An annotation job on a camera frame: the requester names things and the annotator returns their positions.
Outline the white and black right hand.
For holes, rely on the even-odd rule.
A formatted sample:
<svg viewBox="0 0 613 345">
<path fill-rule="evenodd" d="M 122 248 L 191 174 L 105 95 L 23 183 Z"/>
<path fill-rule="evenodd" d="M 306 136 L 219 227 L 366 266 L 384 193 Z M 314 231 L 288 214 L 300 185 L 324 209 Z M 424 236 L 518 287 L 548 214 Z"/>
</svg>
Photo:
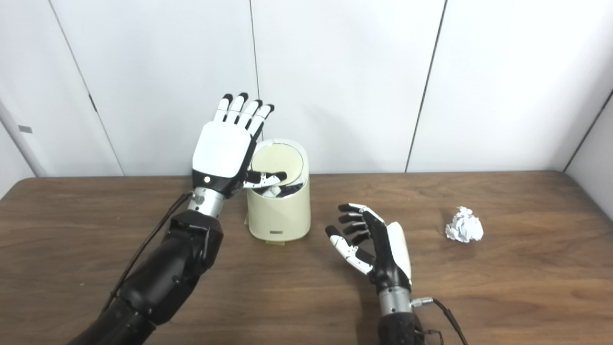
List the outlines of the white and black right hand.
<svg viewBox="0 0 613 345">
<path fill-rule="evenodd" d="M 333 247 L 355 269 L 368 277 L 377 293 L 392 288 L 412 290 L 411 261 L 401 225 L 385 223 L 365 205 L 339 205 L 340 231 L 334 225 L 325 232 Z"/>
</svg>

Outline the white and black left hand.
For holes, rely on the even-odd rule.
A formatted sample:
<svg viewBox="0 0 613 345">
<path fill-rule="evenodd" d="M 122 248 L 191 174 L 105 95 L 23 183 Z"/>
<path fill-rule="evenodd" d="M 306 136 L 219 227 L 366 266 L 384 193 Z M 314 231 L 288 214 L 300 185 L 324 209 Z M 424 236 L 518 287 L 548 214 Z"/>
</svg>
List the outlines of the white and black left hand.
<svg viewBox="0 0 613 345">
<path fill-rule="evenodd" d="M 243 188 L 263 188 L 287 179 L 285 171 L 250 168 L 257 140 L 274 105 L 248 102 L 248 94 L 225 94 L 213 120 L 201 131 L 193 153 L 192 184 L 195 194 L 206 191 L 229 199 Z"/>
</svg>

